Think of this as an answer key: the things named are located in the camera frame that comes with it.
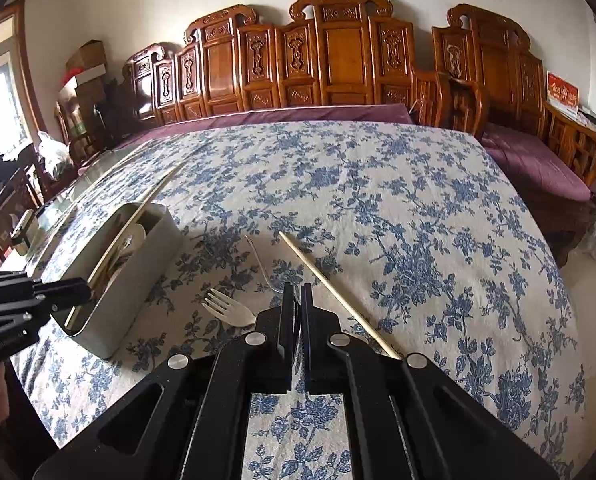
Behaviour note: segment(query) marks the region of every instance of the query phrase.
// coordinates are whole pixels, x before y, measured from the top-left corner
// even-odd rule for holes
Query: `table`
[[[235,126],[152,140],[88,189],[50,257],[28,270],[60,278],[121,204],[186,158],[156,199],[184,234],[109,361],[53,321],[14,359],[32,403],[65,444],[169,354],[197,358],[242,332],[201,307],[212,286],[254,313],[272,283],[313,282],[278,236],[288,232],[394,348],[420,351],[568,478],[582,466],[584,369],[566,290],[537,225],[475,139],[390,123]],[[316,306],[363,330],[327,290]],[[350,478],[339,396],[255,395],[244,478]],[[469,457],[465,460],[477,460]]]

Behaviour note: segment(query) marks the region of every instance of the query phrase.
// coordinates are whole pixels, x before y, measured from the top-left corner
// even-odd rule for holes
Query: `silver metal fork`
[[[265,282],[267,282],[267,286],[271,290],[273,290],[276,294],[282,294],[283,292],[281,290],[275,288],[269,281],[269,275],[267,274],[267,271],[265,270],[265,266],[260,261],[260,256],[258,256],[257,251],[255,250],[254,242],[251,241],[251,238],[249,238],[249,235],[245,235],[245,238],[249,242],[249,245],[251,246],[251,250],[254,251],[255,260],[258,262],[258,265],[260,266],[260,271],[262,272],[262,276],[265,279]]]

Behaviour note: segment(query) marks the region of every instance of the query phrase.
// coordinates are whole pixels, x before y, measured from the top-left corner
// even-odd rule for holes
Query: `wooden door frame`
[[[34,91],[34,84],[31,80],[31,72],[29,70],[29,60],[27,58],[27,40],[25,38],[25,0],[15,0],[10,4],[5,5],[0,10],[0,23],[14,18],[14,40],[16,49],[18,50],[18,59],[20,60],[20,67],[22,72],[23,88],[18,89],[18,98],[24,100],[27,109],[31,111],[31,119],[33,124],[28,124],[31,130],[34,128],[36,134],[30,134],[32,139],[35,139],[38,131],[46,132],[47,128],[44,123],[43,115],[40,112],[36,92]]]

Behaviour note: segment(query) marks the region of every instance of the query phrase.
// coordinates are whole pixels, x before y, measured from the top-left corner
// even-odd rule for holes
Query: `gray storage bin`
[[[118,214],[124,224],[140,206],[128,203],[118,208],[65,271],[63,279],[80,276],[85,280],[107,247],[109,231]],[[167,269],[180,247],[182,233],[169,210],[162,204],[149,204],[140,216],[146,232],[142,245],[127,260],[111,286],[94,305],[82,305],[78,319],[86,319],[76,331],[64,324],[69,311],[53,314],[64,333],[92,354],[107,359],[114,354],[142,308],[151,288]]]

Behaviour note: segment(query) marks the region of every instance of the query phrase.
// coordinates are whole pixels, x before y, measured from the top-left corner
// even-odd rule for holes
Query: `metal screw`
[[[247,334],[245,342],[251,346],[260,346],[267,340],[267,336],[262,332],[251,332]]]
[[[428,360],[422,354],[411,354],[407,357],[407,364],[411,368],[422,369],[427,366]]]
[[[173,370],[182,370],[189,364],[189,357],[183,354],[172,355],[167,361],[169,368]]]
[[[334,334],[329,338],[333,346],[347,346],[351,338],[347,334]]]

